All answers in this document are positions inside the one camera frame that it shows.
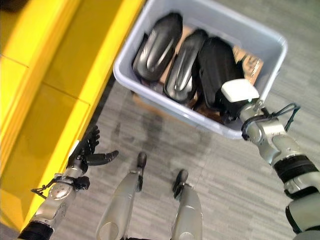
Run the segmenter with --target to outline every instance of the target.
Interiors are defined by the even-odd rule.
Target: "black shoe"
[[[138,169],[142,169],[141,174],[139,175],[139,183],[138,183],[138,192],[141,192],[142,185],[144,183],[144,171],[147,164],[147,154],[141,151],[137,157],[136,167]]]
[[[184,189],[185,183],[188,179],[188,175],[189,175],[188,171],[185,169],[182,169],[176,176],[175,182],[172,187],[173,196],[175,199],[177,199],[179,194]]]

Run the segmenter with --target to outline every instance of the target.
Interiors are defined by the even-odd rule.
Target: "yellow cabinet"
[[[31,188],[62,172],[144,0],[29,0],[1,34],[1,222],[21,230]]]

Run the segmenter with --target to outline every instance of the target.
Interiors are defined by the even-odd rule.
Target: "cable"
[[[281,116],[281,115],[284,115],[284,114],[289,113],[289,112],[292,111],[292,115],[290,116],[288,122],[286,123],[286,125],[285,125],[285,127],[284,127],[284,130],[285,130],[286,132],[288,132],[288,130],[289,130],[289,128],[290,128],[290,125],[291,125],[291,123],[294,121],[295,115],[296,115],[296,113],[299,111],[300,108],[301,108],[301,107],[300,107],[298,104],[296,104],[296,103],[293,102],[293,103],[288,104],[287,106],[285,106],[285,107],[282,108],[281,110],[279,110],[279,111],[277,111],[277,112],[271,113],[271,114],[268,116],[268,118],[269,118],[269,119],[274,119],[274,118],[276,118],[276,117],[279,117],[279,116]]]
[[[291,117],[289,118],[288,122],[286,123],[285,127],[284,127],[284,130],[286,132],[288,132],[289,128],[290,128],[290,125],[291,123],[294,121],[294,118],[295,118],[295,115],[296,113],[299,111],[301,107],[296,104],[296,103],[290,103],[288,104],[287,106],[285,106],[284,108],[282,108],[281,110],[277,111],[277,112],[273,112],[271,114],[268,113],[267,109],[265,108],[262,108],[262,112],[263,112],[263,115],[258,115],[258,116],[253,116],[249,119],[247,119],[243,125],[242,125],[242,128],[241,128],[241,131],[242,131],[242,137],[244,140],[248,140],[248,135],[246,134],[247,132],[247,128],[248,126],[253,123],[253,122],[256,122],[256,123],[260,123],[260,122],[265,122],[265,121],[269,121],[271,119],[275,119],[281,115],[284,115],[286,113],[289,113],[292,111],[292,115]]]

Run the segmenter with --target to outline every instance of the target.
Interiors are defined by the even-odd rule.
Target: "gray plastic bin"
[[[224,126],[141,85],[135,76],[131,65],[144,33],[149,34],[155,22],[172,11],[183,16],[184,25],[202,28],[259,57],[264,64],[254,86],[263,100],[286,56],[286,39],[274,30],[212,0],[148,0],[117,56],[113,66],[116,80],[143,97],[147,103],[199,129],[240,139],[240,123],[232,127]]]

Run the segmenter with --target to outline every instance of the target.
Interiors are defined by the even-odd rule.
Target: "robotic arm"
[[[75,199],[78,190],[87,190],[90,182],[83,176],[88,166],[103,165],[111,162],[118,154],[94,154],[99,144],[99,130],[94,126],[79,142],[70,155],[63,174],[55,174],[49,184],[31,191],[40,195],[45,201],[40,205],[29,224],[23,229],[18,240],[48,240],[65,217],[68,207]],[[43,191],[49,188],[48,196]]]
[[[297,234],[294,240],[320,239],[320,172],[287,134],[299,108],[293,104],[293,114],[284,127],[277,118],[280,111],[269,114],[246,79],[226,82],[219,101],[229,117],[241,120],[242,137],[258,147],[261,157],[282,180],[284,193],[293,200],[285,214]]]

